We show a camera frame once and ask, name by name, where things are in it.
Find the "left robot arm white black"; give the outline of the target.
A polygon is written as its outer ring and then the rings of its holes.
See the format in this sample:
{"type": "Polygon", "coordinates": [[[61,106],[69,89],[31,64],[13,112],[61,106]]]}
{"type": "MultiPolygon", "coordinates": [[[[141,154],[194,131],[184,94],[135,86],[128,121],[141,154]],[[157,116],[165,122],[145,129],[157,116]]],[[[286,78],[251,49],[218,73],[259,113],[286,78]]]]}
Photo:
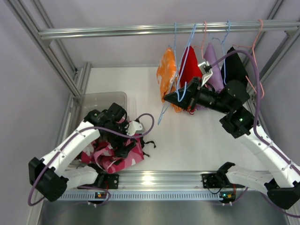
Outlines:
{"type": "Polygon", "coordinates": [[[112,103],[103,111],[92,110],[59,146],[29,162],[32,188],[50,202],[73,188],[107,188],[106,176],[136,164],[143,158],[143,124],[128,121],[127,111],[112,103]]]}

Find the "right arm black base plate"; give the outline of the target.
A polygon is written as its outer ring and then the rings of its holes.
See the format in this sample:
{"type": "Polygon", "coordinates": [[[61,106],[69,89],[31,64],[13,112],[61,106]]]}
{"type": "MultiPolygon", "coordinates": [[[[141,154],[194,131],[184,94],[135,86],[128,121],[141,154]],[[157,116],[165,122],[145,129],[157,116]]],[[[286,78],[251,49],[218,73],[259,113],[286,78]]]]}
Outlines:
{"type": "Polygon", "coordinates": [[[203,173],[201,175],[203,187],[206,189],[211,188],[244,188],[245,186],[231,183],[225,175],[219,173],[203,173]]]}

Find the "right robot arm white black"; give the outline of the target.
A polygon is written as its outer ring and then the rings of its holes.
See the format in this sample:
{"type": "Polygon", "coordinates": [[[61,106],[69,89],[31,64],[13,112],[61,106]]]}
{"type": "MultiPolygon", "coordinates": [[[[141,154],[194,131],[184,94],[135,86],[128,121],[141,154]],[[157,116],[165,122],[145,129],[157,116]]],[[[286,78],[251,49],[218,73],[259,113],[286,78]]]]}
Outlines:
{"type": "Polygon", "coordinates": [[[186,111],[200,105],[224,113],[225,116],[220,119],[223,129],[246,146],[267,168],[266,172],[252,171],[227,162],[216,172],[216,180],[221,186],[235,184],[254,189],[284,210],[300,199],[300,168],[267,137],[258,119],[243,106],[250,95],[242,82],[232,80],[216,92],[195,77],[179,92],[184,94],[181,101],[177,92],[165,95],[164,100],[186,111]]]}

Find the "light blue wire hanger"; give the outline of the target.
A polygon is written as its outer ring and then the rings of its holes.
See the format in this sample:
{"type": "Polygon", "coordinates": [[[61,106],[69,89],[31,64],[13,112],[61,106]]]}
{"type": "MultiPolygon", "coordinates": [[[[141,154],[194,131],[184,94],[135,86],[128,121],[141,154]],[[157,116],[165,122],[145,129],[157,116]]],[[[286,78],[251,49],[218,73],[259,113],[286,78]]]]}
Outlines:
{"type": "MultiPolygon", "coordinates": [[[[192,28],[192,30],[191,30],[189,39],[188,39],[187,44],[186,44],[186,46],[185,46],[185,50],[191,46],[191,42],[192,42],[193,37],[194,37],[194,35],[195,35],[196,27],[197,27],[197,25],[196,25],[196,23],[195,23],[195,24],[193,25],[193,28],[192,28]]],[[[177,79],[176,79],[176,81],[177,81],[177,88],[175,89],[175,93],[177,94],[178,101],[182,101],[183,98],[184,98],[184,96],[185,96],[185,93],[184,93],[184,94],[179,94],[179,93],[178,93],[178,89],[179,89],[179,85],[180,85],[180,78],[181,78],[181,75],[179,75],[179,72],[180,72],[180,66],[181,66],[181,64],[182,64],[183,55],[184,55],[184,53],[182,54],[182,57],[181,57],[181,59],[180,59],[179,64],[177,64],[178,77],[177,77],[177,79]]]]}

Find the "pink camouflage trousers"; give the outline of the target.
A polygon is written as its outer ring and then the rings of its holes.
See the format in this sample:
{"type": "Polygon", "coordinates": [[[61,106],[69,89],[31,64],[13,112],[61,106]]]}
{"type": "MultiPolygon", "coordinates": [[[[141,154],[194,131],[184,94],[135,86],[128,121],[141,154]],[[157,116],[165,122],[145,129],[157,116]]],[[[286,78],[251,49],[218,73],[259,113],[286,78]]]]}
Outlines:
{"type": "MultiPolygon", "coordinates": [[[[128,136],[127,134],[123,135],[121,133],[117,133],[115,131],[107,129],[106,123],[108,121],[106,121],[102,125],[100,123],[95,125],[95,127],[102,128],[101,130],[98,130],[98,132],[100,133],[100,137],[92,141],[79,154],[79,159],[81,162],[86,164],[95,164],[107,173],[112,174],[140,163],[144,160],[145,156],[149,157],[148,154],[143,152],[143,147],[149,143],[154,144],[154,142],[145,142],[143,140],[144,133],[134,136],[128,136]],[[135,139],[137,141],[136,146],[129,152],[127,157],[116,157],[116,152],[107,140],[107,132],[122,136],[127,139],[135,139]]],[[[126,116],[123,116],[120,120],[113,122],[121,123],[124,121],[127,121],[126,116]]]]}

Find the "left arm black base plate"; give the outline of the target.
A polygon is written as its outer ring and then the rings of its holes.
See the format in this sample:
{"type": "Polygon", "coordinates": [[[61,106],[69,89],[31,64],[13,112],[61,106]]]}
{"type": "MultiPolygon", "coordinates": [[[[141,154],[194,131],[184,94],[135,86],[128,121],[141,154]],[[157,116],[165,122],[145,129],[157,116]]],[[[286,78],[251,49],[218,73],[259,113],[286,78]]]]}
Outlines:
{"type": "Polygon", "coordinates": [[[118,174],[102,174],[96,178],[93,184],[95,187],[102,189],[118,189],[119,175],[118,174]]]}

